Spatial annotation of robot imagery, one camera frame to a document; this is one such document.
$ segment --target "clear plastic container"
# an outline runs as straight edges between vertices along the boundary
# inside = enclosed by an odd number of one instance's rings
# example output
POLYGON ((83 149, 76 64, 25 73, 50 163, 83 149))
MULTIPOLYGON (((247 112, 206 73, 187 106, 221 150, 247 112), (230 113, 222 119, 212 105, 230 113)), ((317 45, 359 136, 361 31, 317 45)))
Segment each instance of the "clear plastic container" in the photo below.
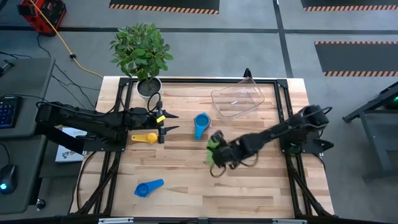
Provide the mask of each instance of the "clear plastic container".
POLYGON ((245 78, 237 84, 213 90, 211 99, 222 118, 233 118, 256 109, 264 102, 264 95, 252 78, 245 78))

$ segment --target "white pot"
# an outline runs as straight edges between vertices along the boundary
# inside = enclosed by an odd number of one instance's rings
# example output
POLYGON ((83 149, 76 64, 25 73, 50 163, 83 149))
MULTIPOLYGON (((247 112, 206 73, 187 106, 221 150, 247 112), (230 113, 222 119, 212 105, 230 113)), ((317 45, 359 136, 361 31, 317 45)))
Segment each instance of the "white pot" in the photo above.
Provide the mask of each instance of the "white pot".
MULTIPOLYGON (((154 77, 154 79, 156 79, 156 80, 160 83, 160 89, 159 89, 159 93, 160 93, 160 91, 162 90, 162 82, 161 82, 161 80, 158 79, 157 77, 154 77)), ((141 81, 138 81, 138 82, 137 82, 137 85, 136 85, 136 92, 138 93, 138 95, 140 95, 140 96, 141 96, 142 98, 144 98, 145 100, 149 100, 150 96, 143 96, 143 95, 141 95, 141 94, 138 92, 138 86, 139 86, 139 83, 140 83, 140 82, 141 82, 141 81)), ((151 100, 151 101, 156 102, 157 99, 158 99, 158 97, 154 96, 154 97, 152 97, 152 100, 151 100)))

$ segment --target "keyboard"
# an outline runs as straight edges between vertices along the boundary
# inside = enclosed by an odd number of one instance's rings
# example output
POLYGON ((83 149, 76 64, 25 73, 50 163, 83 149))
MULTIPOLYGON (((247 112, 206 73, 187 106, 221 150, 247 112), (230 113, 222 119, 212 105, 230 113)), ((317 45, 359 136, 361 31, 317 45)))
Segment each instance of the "keyboard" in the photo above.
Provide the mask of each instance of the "keyboard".
POLYGON ((21 100, 20 96, 0 97, 0 129, 15 127, 21 100))

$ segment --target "wooden tabletop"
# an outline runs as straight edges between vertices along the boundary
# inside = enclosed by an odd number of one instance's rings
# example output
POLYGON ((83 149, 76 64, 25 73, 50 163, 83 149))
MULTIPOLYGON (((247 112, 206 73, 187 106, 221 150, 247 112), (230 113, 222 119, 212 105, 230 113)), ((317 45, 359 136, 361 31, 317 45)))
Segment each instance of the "wooden tabletop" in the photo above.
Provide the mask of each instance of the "wooden tabletop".
MULTIPOLYGON (((108 111, 114 105, 119 78, 104 78, 96 108, 98 111, 108 111)), ((296 113, 308 105, 304 80, 291 78, 287 81, 293 111, 296 113)), ((180 117, 166 119, 165 127, 180 127, 167 133, 164 144, 128 140, 119 166, 113 217, 294 217, 286 163, 278 140, 264 146, 255 167, 239 166, 236 170, 227 170, 220 178, 214 178, 209 173, 209 165, 205 162, 206 145, 207 139, 215 131, 222 130, 226 140, 230 140, 279 123, 274 89, 270 84, 259 84, 265 101, 258 110, 235 119, 220 119, 212 107, 210 93, 230 85, 163 83, 161 94, 164 109, 180 117), (202 112, 206 112, 211 118, 211 126, 203 134, 202 140, 197 141, 193 137, 193 118, 202 112), (134 195, 134 189, 139 183, 156 179, 164 179, 164 185, 146 198, 134 195)), ((146 107, 145 101, 136 93, 135 88, 130 105, 146 107)), ((150 131, 131 131, 130 135, 148 132, 150 131)), ((86 166, 80 184, 81 204, 98 185, 103 157, 104 153, 97 153, 86 166)), ((303 154, 303 164, 309 189, 326 211, 333 213, 321 162, 313 155, 303 154)), ((298 195, 300 208, 304 211, 300 190, 298 195)), ((76 199, 71 209, 71 212, 74 211, 76 199)))

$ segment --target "orange striped tape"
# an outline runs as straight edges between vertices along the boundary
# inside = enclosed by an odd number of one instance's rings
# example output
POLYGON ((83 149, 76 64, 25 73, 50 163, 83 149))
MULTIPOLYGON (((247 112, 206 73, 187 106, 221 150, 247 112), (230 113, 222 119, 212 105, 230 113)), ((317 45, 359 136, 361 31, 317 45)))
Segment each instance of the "orange striped tape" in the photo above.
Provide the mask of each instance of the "orange striped tape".
POLYGON ((397 41, 315 41, 317 44, 398 44, 397 41))
POLYGON ((328 71, 323 72, 326 77, 398 77, 395 71, 328 71))
POLYGON ((305 11, 368 11, 368 10, 398 10, 398 5, 389 6, 313 6, 305 7, 305 11))
POLYGON ((129 4, 110 4, 111 9, 136 9, 146 11, 160 11, 160 12, 185 12, 185 13, 197 13, 197 14, 218 14, 217 10, 214 9, 190 9, 182 7, 163 7, 163 6, 137 6, 129 4))

